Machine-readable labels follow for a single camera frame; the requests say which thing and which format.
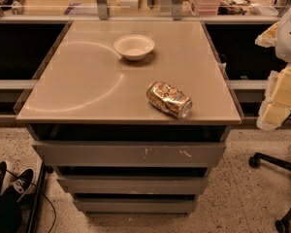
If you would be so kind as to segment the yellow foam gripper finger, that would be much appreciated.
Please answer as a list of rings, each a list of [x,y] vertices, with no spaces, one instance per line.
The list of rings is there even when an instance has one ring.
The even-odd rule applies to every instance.
[[[278,22],[274,23],[255,39],[255,44],[263,48],[275,46]]]
[[[291,114],[291,64],[270,73],[264,95],[256,125],[265,131],[275,130]]]

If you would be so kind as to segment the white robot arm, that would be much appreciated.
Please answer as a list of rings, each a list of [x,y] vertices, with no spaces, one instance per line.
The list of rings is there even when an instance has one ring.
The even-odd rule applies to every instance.
[[[291,6],[279,22],[256,38],[255,44],[264,48],[274,47],[275,56],[287,63],[280,72],[270,73],[256,121],[258,128],[271,131],[291,114]]]

